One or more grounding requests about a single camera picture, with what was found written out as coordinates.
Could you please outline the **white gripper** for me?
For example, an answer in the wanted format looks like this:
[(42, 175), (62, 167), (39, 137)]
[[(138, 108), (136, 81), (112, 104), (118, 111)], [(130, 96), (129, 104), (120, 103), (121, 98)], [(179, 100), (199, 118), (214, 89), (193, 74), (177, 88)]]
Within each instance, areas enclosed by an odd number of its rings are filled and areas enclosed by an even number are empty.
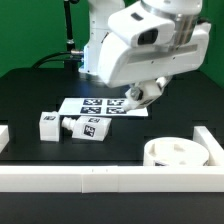
[(211, 24), (197, 7), (127, 7), (108, 19), (98, 60), (98, 76), (109, 87), (130, 85), (134, 100), (143, 98), (135, 83), (156, 80), (164, 89), (172, 76), (198, 69), (204, 61)]

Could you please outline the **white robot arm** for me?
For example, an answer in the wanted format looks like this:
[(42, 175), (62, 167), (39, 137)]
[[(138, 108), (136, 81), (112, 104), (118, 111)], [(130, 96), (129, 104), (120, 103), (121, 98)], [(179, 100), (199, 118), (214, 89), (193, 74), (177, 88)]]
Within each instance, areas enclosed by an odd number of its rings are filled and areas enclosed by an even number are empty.
[(79, 69), (110, 88), (126, 86), (133, 103), (162, 94), (172, 76), (204, 61), (211, 23), (203, 0), (88, 0), (90, 39)]

